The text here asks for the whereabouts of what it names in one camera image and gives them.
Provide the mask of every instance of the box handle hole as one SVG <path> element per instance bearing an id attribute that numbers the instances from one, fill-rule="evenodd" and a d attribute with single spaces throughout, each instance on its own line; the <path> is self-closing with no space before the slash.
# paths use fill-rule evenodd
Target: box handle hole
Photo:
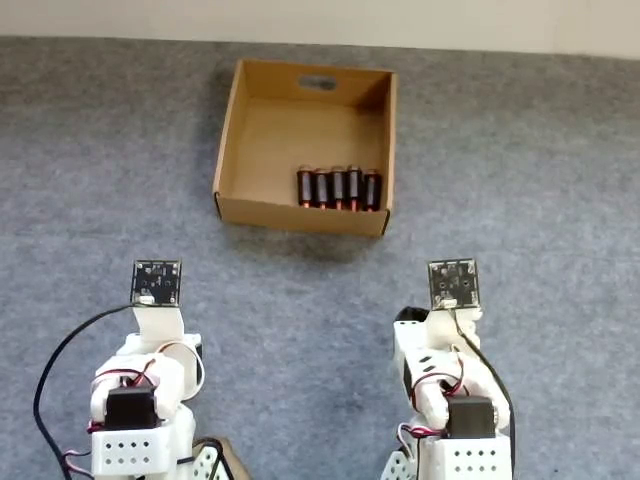
<path id="1" fill-rule="evenodd" d="M 330 75 L 301 75 L 298 77 L 298 85 L 308 90 L 332 92 L 338 88 L 338 81 Z"/>

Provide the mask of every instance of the perforated plate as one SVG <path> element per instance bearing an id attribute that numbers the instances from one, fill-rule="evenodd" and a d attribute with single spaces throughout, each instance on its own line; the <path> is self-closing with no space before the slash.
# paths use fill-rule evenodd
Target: perforated plate
<path id="1" fill-rule="evenodd" d="M 404 453 L 395 451 L 389 457 L 380 480 L 414 480 L 416 464 L 409 462 Z"/>
<path id="2" fill-rule="evenodd" d="M 91 435 L 91 470 L 98 475 L 141 475 L 167 472 L 171 455 L 170 427 L 115 430 Z"/>
<path id="3" fill-rule="evenodd" d="M 431 449 L 431 480 L 511 480 L 509 438 L 438 440 Z"/>
<path id="4" fill-rule="evenodd" d="M 222 461 L 218 462 L 216 470 L 212 471 L 217 460 L 218 450 L 214 447 L 203 447 L 193 462 L 192 478 L 200 480 L 229 480 Z"/>

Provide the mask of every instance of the aa battery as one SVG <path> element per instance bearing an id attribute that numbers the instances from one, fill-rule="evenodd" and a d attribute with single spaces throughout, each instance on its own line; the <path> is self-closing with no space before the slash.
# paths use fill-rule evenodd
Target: aa battery
<path id="1" fill-rule="evenodd" d="M 312 178 L 313 170 L 306 165 L 298 169 L 298 204 L 309 208 L 313 202 Z"/>
<path id="2" fill-rule="evenodd" d="M 325 209 L 329 204 L 329 171 L 318 168 L 313 172 L 313 200 L 316 207 Z"/>
<path id="3" fill-rule="evenodd" d="M 382 175 L 377 170 L 364 172 L 363 209 L 367 212 L 380 210 L 380 195 L 382 193 Z"/>
<path id="4" fill-rule="evenodd" d="M 331 205 L 336 210 L 342 210 L 347 199 L 346 195 L 347 172 L 342 167 L 331 169 Z"/>
<path id="5" fill-rule="evenodd" d="M 355 165 L 347 168 L 347 196 L 349 198 L 349 208 L 352 212 L 360 210 L 362 200 L 362 170 Z"/>

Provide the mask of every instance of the white wire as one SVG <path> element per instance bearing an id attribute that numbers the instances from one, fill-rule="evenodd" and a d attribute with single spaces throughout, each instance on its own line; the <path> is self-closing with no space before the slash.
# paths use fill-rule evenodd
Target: white wire
<path id="1" fill-rule="evenodd" d="M 410 460 L 413 461 L 414 460 L 413 451 L 411 450 L 411 448 L 409 448 L 409 445 L 407 444 L 407 442 L 404 440 L 404 437 L 402 436 L 402 434 L 404 433 L 404 430 L 402 430 L 402 427 L 404 427 L 405 425 L 407 424 L 406 423 L 398 424 L 398 430 L 396 432 L 396 436 L 398 437 L 398 440 L 400 441 L 405 451 L 407 452 L 407 455 L 409 456 Z"/>
<path id="2" fill-rule="evenodd" d="M 87 478 L 93 478 L 93 475 L 91 474 L 91 472 L 89 470 L 85 470 L 84 468 L 81 468 L 73 463 L 71 463 L 69 461 L 69 457 L 86 457 L 87 455 L 89 455 L 91 452 L 78 452 L 77 450 L 67 450 L 66 452 L 64 452 L 64 454 L 62 455 L 64 457 L 64 463 L 67 465 L 67 467 L 69 468 L 69 471 L 74 472 L 74 473 L 78 473 L 80 475 L 84 475 Z"/>
<path id="3" fill-rule="evenodd" d="M 158 349 L 156 350 L 156 353 L 161 353 L 165 351 L 167 347 L 171 347 L 172 345 L 182 345 L 184 348 L 189 350 L 189 352 L 191 352 L 191 354 L 195 357 L 196 362 L 198 362 L 198 365 L 200 366 L 200 373 L 201 373 L 200 381 L 196 384 L 193 390 L 185 394 L 185 397 L 182 399 L 182 400 L 191 400 L 200 392 L 200 390 L 202 390 L 202 386 L 204 385 L 204 364 L 202 363 L 202 359 L 200 358 L 200 355 L 198 355 L 198 352 L 196 351 L 196 349 L 183 340 L 172 340 L 170 342 L 163 343 L 158 347 Z"/>

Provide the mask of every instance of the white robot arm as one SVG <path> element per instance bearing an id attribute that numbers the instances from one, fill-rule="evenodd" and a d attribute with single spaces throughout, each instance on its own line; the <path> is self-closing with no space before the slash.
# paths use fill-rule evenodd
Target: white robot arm
<path id="1" fill-rule="evenodd" d="M 414 416 L 398 426 L 401 449 L 381 480 L 510 480 L 510 400 L 480 353 L 475 261 L 429 264 L 432 310 L 394 322 L 394 364 Z"/>
<path id="2" fill-rule="evenodd" d="M 205 378 L 202 339 L 185 334 L 180 313 L 179 261 L 141 260 L 134 264 L 131 304 L 84 322 L 51 356 L 38 383 L 34 417 L 66 480 L 78 473 L 95 480 L 248 480 L 228 442 L 194 441 L 195 419 L 182 402 L 193 398 Z M 64 347 L 82 330 L 111 313 L 133 308 L 139 333 L 96 370 L 91 383 L 91 471 L 59 449 L 40 415 L 44 383 Z M 227 459 L 231 459 L 230 468 Z"/>

